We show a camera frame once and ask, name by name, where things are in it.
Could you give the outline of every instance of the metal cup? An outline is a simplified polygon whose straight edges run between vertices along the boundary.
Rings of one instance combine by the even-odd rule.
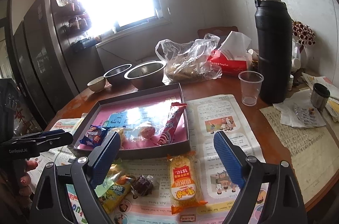
[[[315,108],[317,108],[320,112],[323,111],[325,108],[325,105],[327,103],[327,100],[330,96],[330,92],[327,89],[326,86],[315,83],[313,85],[313,91],[311,95],[311,103]]]

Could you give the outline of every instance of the small bowl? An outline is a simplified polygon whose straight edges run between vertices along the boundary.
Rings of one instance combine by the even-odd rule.
[[[128,70],[124,77],[140,90],[161,86],[165,66],[163,61],[142,63]]]
[[[128,69],[132,67],[132,64],[124,64],[117,66],[104,74],[104,77],[108,80],[108,82],[113,86],[119,86],[128,82],[125,79],[124,74]]]
[[[95,78],[94,80],[87,83],[89,89],[93,92],[100,92],[105,89],[106,78],[104,76]]]

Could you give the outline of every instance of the table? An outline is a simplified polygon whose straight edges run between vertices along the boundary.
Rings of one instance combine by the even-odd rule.
[[[182,84],[181,87],[186,101],[218,94],[233,94],[261,146],[266,162],[279,164],[282,160],[286,160],[291,164],[289,150],[282,145],[265,116],[259,110],[269,106],[269,104],[264,103],[259,98],[255,106],[249,107],[244,105],[241,102],[240,81],[237,77],[223,76],[220,79],[205,82]],[[113,88],[108,83],[106,84],[105,89],[99,93],[94,93],[87,88],[57,112],[53,120],[47,126],[46,131],[50,130],[59,119],[79,118],[82,113],[88,113],[99,100],[117,97],[136,91],[137,89],[133,85]],[[306,211],[313,208],[338,180],[339,171],[336,172],[316,196],[305,204]]]

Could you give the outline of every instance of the blue snack package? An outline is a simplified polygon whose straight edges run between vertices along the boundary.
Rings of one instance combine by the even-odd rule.
[[[91,125],[80,143],[93,148],[100,146],[110,129],[110,127]]]

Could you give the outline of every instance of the plastic cup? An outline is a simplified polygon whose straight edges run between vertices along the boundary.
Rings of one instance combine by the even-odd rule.
[[[257,103],[264,76],[254,71],[243,71],[238,75],[241,87],[241,101],[244,105],[254,106]]]

